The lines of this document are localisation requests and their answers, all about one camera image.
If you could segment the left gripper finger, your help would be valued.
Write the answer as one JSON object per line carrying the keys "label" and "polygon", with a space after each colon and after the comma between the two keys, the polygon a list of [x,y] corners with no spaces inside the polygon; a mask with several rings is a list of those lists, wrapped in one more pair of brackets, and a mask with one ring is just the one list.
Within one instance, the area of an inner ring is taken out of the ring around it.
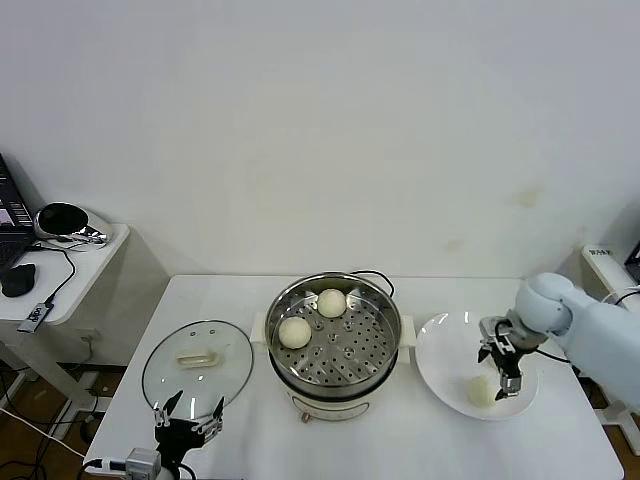
{"label": "left gripper finger", "polygon": [[211,414],[202,417],[200,421],[191,428],[203,443],[208,443],[215,438],[223,428],[223,409],[225,397],[222,397]]}
{"label": "left gripper finger", "polygon": [[173,396],[169,397],[162,407],[156,405],[153,408],[154,411],[154,421],[156,425],[169,425],[171,414],[175,410],[177,404],[179,403],[181,397],[183,395],[183,391],[177,391]]}

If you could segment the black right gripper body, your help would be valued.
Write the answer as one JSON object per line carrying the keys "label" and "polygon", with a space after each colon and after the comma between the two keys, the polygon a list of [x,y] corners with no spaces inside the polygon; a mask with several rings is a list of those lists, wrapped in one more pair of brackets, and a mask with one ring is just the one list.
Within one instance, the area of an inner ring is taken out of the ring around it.
{"label": "black right gripper body", "polygon": [[521,352],[509,339],[490,339],[488,345],[491,356],[498,368],[502,379],[520,379],[522,376],[519,368]]}

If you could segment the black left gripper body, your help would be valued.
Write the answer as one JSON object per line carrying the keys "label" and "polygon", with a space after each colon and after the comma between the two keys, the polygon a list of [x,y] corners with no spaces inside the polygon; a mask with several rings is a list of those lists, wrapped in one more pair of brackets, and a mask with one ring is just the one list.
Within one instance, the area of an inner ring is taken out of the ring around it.
{"label": "black left gripper body", "polygon": [[163,458],[183,458],[192,449],[205,445],[205,424],[196,422],[160,422],[155,426],[156,450]]}

